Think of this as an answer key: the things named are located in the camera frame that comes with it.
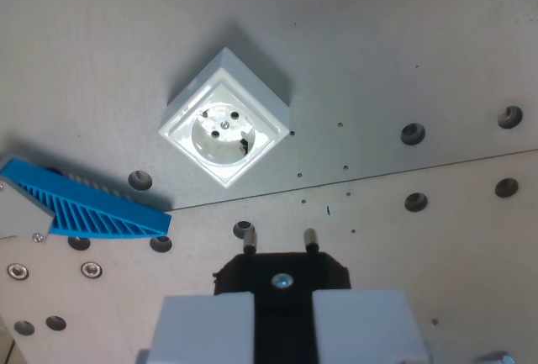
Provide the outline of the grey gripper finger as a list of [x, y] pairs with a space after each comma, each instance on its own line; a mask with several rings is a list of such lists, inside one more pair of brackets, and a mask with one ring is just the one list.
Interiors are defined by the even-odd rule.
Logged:
[[164, 298], [150, 347], [140, 350], [135, 361], [254, 362], [254, 295], [243, 292]]
[[313, 292], [320, 363], [428, 363], [430, 353], [404, 292]]

